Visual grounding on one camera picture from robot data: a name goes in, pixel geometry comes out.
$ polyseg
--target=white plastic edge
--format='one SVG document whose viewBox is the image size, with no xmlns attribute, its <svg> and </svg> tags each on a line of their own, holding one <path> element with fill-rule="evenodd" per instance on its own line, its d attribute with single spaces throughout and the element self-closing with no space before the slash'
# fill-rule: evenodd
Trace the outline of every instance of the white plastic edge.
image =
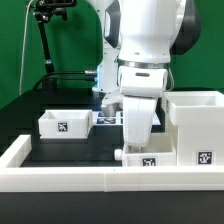
<svg viewBox="0 0 224 224">
<path fill-rule="evenodd" d="M 0 158 L 0 192 L 224 190 L 223 166 L 18 168 L 30 140 L 19 136 Z"/>
</svg>

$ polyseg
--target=white bin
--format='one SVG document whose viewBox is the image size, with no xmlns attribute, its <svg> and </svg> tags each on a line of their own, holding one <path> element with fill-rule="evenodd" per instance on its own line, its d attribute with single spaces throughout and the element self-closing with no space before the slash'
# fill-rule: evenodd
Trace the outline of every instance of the white bin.
<svg viewBox="0 0 224 224">
<path fill-rule="evenodd" d="M 115 158 L 122 160 L 124 167 L 176 166 L 176 149 L 170 135 L 153 133 L 141 152 L 125 144 L 123 150 L 115 150 Z"/>
<path fill-rule="evenodd" d="M 166 92 L 166 131 L 177 149 L 177 165 L 224 165 L 224 95 L 216 91 Z"/>
<path fill-rule="evenodd" d="M 91 110 L 46 110 L 38 122 L 41 138 L 86 139 L 93 126 Z"/>
</svg>

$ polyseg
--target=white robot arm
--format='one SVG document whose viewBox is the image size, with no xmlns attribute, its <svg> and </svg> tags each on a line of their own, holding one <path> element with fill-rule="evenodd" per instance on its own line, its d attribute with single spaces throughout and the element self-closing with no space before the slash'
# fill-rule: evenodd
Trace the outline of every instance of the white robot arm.
<svg viewBox="0 0 224 224">
<path fill-rule="evenodd" d="M 192 8 L 193 0 L 88 1 L 93 7 L 98 2 L 104 6 L 102 9 L 109 6 L 110 10 L 120 10 L 117 12 L 120 17 L 117 24 L 113 23 L 109 10 L 106 10 L 104 19 L 101 19 L 102 24 L 105 23 L 105 39 L 112 46 L 115 45 L 113 47 L 120 47 L 118 72 L 111 70 L 113 74 L 110 74 L 113 78 L 116 76 L 115 83 L 118 83 L 119 89 L 115 88 L 114 91 L 113 88 L 107 88 L 109 91 L 105 91 L 108 94 L 103 100 L 102 109 L 104 112 L 114 113 L 119 104 L 123 105 L 125 144 L 141 150 L 149 141 L 157 100 L 166 89 L 171 47 L 175 51 L 183 45 L 183 50 L 180 51 L 182 54 L 196 42 L 197 38 L 189 46 L 188 42 L 182 43 L 186 33 L 178 38 L 186 16 L 186 5 Z M 118 35 L 114 35 L 116 25 Z"/>
</svg>

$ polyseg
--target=black cable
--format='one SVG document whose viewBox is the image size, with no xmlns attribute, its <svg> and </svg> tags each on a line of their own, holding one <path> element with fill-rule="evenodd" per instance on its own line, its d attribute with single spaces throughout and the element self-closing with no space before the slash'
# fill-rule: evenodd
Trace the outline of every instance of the black cable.
<svg viewBox="0 0 224 224">
<path fill-rule="evenodd" d="M 85 71 L 51 72 L 44 75 L 42 78 L 51 77 L 54 75 L 85 75 Z"/>
<path fill-rule="evenodd" d="M 49 77 L 45 77 L 40 79 L 34 86 L 33 86 L 33 90 L 37 90 L 38 86 L 45 80 L 48 79 L 55 79 L 55 80 L 68 80 L 68 81 L 89 81 L 89 82 L 94 82 L 95 81 L 95 77 L 88 77 L 88 78 L 76 78 L 76 79 L 65 79 L 65 78 L 49 78 Z"/>
</svg>

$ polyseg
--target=green backdrop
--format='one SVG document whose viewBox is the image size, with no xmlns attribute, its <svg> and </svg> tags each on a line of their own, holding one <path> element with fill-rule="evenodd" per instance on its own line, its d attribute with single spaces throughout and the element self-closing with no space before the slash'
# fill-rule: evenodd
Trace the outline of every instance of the green backdrop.
<svg viewBox="0 0 224 224">
<path fill-rule="evenodd" d="M 224 3 L 195 0 L 202 33 L 195 47 L 183 56 L 172 57 L 176 87 L 224 88 Z M 0 108 L 19 96 L 25 0 L 0 2 Z M 94 69 L 102 54 L 101 30 L 94 10 L 79 0 L 68 9 L 69 20 L 53 17 L 46 25 L 56 70 Z M 44 57 L 35 18 L 30 13 L 23 92 L 45 74 Z M 92 83 L 60 82 L 59 87 L 90 87 Z"/>
</svg>

